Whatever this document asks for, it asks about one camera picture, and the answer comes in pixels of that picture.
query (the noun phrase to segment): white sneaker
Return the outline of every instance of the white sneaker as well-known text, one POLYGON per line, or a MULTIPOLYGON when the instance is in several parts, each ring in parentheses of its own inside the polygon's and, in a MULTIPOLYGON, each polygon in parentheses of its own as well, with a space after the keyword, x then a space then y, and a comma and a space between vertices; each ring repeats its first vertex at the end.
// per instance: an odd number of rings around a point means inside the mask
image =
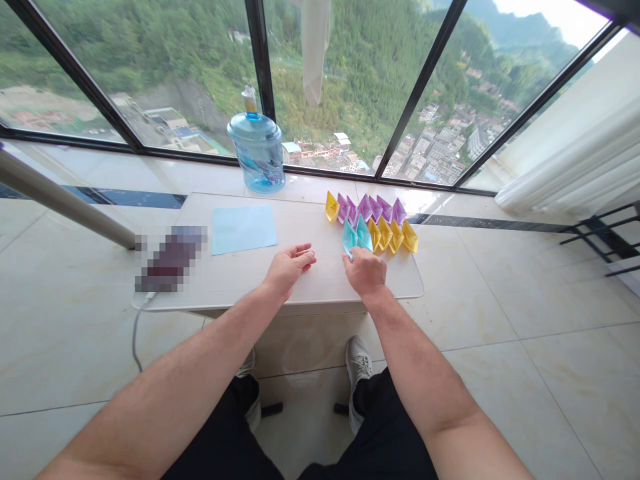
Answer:
MULTIPOLYGON (((238 378, 244 378, 247 375, 253 375, 255 373, 255 349, 251 349, 247 359, 242 364, 242 366, 238 369, 238 372, 235 374, 238 378)), ((249 424, 249 429, 251 433, 255 433, 256 428, 260 425, 260 417, 262 414, 262 406, 260 404, 260 394, 258 394, 258 398, 256 398, 255 402, 253 402, 252 406, 250 406, 249 411, 246 412, 245 418, 247 419, 247 423, 249 424)))
POLYGON ((353 392, 359 380, 370 379, 373 376, 373 366, 371 364, 371 356, 367 351, 367 345, 357 335, 351 337, 347 342, 346 361, 349 381, 351 382, 349 424, 353 434, 356 435, 360 430, 364 417, 353 408, 353 392))

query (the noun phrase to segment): black window frame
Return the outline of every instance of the black window frame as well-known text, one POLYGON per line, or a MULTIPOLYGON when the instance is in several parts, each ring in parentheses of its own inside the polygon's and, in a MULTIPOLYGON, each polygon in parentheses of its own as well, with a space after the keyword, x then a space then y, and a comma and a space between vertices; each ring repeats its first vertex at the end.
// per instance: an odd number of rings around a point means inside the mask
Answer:
MULTIPOLYGON (((74 54, 65 45, 55 32, 46 17, 40 12, 32 0, 4 0, 17 14, 20 20, 34 34, 38 41, 46 48, 51 56, 60 64, 68 76, 78 85, 80 90, 98 108, 102 116, 120 134, 124 143, 110 142, 99 139, 88 139, 14 129, 8 125, 0 124, 0 138, 24 141, 36 141, 40 143, 52 143, 56 145, 70 145, 74 147, 113 151, 118 153, 132 153, 166 159, 179 159, 186 161, 199 161, 221 165, 239 166, 237 158, 224 155, 213 155, 184 150, 170 150, 160 147, 146 146, 136 133, 126 123, 108 96, 100 89, 91 77, 90 73, 82 66, 74 54)), ((303 175, 315 175, 336 179, 348 179, 382 185, 398 187, 412 187, 436 191, 448 191, 456 193, 468 193, 472 195, 495 196, 496 192, 470 189, 463 187, 465 182, 478 169, 489 160, 495 152, 502 147, 518 130, 526 124, 532 116, 544 106, 578 71, 584 67, 593 56, 600 51, 620 30, 628 25, 627 16, 624 14, 609 14, 610 21, 598 34, 586 45, 571 62, 552 80, 552 82, 536 97, 531 104, 514 120, 514 122, 490 145, 476 161, 465 171, 453 185, 437 185, 428 182, 414 182, 410 180, 384 177, 383 172, 401 140, 401 136, 413 114, 416 105, 422 95, 427 82, 440 59, 440 56, 460 18, 467 0, 453 0, 440 26, 431 50, 427 55, 424 66, 414 84, 413 90, 407 99, 405 108, 398 120, 398 124, 389 140, 381 162, 374 175, 363 175, 325 169, 314 169, 296 165, 284 165, 285 172, 303 175)), ((265 10, 263 0, 245 0, 249 33, 253 49, 256 77, 258 80, 258 92, 260 94, 263 112, 266 116, 276 120, 275 100, 273 96, 273 84, 271 81, 271 68, 269 64, 269 46, 267 41, 267 27, 265 22, 265 10)))

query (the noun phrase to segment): water jug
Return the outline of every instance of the water jug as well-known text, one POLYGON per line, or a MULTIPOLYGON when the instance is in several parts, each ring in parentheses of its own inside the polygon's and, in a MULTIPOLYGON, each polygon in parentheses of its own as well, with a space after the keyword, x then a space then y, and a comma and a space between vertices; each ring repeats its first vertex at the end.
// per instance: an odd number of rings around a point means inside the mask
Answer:
POLYGON ((274 193, 285 186, 280 127, 258 113, 255 90, 242 92, 246 112, 234 115, 227 132, 235 145, 247 186, 258 193, 274 193))

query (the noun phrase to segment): leg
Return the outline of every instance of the leg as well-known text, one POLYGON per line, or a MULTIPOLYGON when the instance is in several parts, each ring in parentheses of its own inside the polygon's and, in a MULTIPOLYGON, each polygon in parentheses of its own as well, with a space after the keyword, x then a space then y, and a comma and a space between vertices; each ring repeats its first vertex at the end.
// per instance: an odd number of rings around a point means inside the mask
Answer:
POLYGON ((347 362, 355 364, 349 372, 354 386, 349 420, 357 430, 356 437, 336 465, 310 465, 300 478, 437 479, 427 448, 400 402, 389 369, 371 376, 371 359, 365 349, 361 339, 352 339, 347 346, 347 362))
POLYGON ((282 480, 276 466, 258 445, 245 418, 258 396, 255 378, 250 375, 234 377, 209 419, 164 474, 163 480, 282 480))

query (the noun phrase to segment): glass window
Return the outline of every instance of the glass window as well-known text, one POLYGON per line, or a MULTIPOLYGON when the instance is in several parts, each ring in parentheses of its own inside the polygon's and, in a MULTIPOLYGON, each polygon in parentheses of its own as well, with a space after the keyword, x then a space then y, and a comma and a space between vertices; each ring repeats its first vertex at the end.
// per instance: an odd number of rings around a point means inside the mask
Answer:
POLYGON ((257 85, 244 2, 37 3, 145 145, 235 156, 227 123, 257 85))
POLYGON ((123 142, 5 2, 0 2, 0 123, 123 142))
POLYGON ((640 49, 640 41, 634 35, 626 44, 616 47, 627 32, 622 30, 612 38, 593 61, 574 75, 463 187, 498 192, 511 180, 547 160, 559 145, 579 139, 616 109, 626 109, 637 88, 633 82, 629 86, 619 80, 633 78, 629 74, 632 65, 629 59, 635 58, 640 49), (630 45, 634 48, 632 55, 630 45))
POLYGON ((467 2, 384 176, 453 185, 607 23, 573 0, 546 5, 467 2))
POLYGON ((428 4, 265 1, 286 163, 375 173, 444 17, 428 4))

